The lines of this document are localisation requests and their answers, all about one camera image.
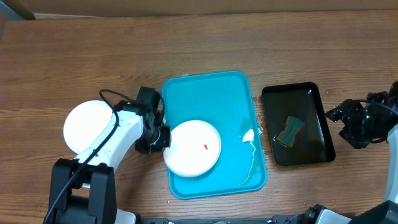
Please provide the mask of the white plate red stain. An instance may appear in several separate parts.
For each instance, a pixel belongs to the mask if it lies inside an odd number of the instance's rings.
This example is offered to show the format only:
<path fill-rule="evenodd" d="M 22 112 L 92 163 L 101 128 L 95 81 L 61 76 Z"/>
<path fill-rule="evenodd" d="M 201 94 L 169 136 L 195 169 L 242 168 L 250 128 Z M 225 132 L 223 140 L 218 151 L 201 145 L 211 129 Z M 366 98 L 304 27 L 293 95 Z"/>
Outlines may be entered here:
<path fill-rule="evenodd" d="M 168 169 L 181 177 L 198 177 L 208 172 L 221 154 L 217 129 L 201 120 L 179 124 L 171 132 L 171 143 L 163 152 Z"/>

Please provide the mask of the yellow green sponge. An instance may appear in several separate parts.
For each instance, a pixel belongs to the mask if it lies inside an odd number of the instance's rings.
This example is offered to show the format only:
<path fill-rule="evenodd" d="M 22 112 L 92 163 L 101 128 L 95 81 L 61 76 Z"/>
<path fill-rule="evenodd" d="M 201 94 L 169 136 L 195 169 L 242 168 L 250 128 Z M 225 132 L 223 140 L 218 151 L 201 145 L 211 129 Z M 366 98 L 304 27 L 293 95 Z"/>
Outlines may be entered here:
<path fill-rule="evenodd" d="M 302 120 L 288 116 L 283 130 L 276 137 L 276 141 L 285 147 L 293 148 L 297 135 L 304 127 L 305 123 Z"/>

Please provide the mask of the white plate blue rim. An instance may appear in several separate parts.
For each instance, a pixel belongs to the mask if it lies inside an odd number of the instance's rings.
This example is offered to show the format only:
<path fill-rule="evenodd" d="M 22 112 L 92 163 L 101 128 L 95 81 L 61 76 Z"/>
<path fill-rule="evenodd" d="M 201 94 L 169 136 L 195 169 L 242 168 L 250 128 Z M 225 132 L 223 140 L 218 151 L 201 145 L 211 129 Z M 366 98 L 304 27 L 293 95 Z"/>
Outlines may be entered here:
<path fill-rule="evenodd" d="M 111 121 L 112 109 L 100 100 L 91 100 L 75 107 L 63 126 L 67 146 L 76 154 L 86 150 Z"/>

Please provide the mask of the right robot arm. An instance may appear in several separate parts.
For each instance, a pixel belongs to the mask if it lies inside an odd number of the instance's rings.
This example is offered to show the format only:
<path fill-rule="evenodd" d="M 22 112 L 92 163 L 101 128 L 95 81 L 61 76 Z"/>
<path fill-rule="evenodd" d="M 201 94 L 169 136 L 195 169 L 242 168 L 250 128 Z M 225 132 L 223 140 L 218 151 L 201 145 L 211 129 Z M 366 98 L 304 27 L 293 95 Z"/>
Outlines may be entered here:
<path fill-rule="evenodd" d="M 383 202 L 356 217 L 340 215 L 324 206 L 308 208 L 297 223 L 397 223 L 397 90 L 369 93 L 365 100 L 347 99 L 325 113 L 345 125 L 339 135 L 355 149 L 387 142 L 389 168 Z"/>

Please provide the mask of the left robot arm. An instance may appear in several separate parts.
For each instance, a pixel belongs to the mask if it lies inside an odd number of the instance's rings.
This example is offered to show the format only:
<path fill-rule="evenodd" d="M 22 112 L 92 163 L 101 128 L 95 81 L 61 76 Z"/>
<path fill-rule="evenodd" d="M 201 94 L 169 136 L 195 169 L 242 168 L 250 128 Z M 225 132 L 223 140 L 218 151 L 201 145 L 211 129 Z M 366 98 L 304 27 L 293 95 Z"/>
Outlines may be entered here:
<path fill-rule="evenodd" d="M 49 209 L 44 223 L 140 223 L 138 214 L 117 206 L 115 172 L 134 146 L 144 154 L 170 144 L 170 129 L 158 103 L 91 100 L 75 107 L 63 136 L 76 153 L 52 168 Z"/>

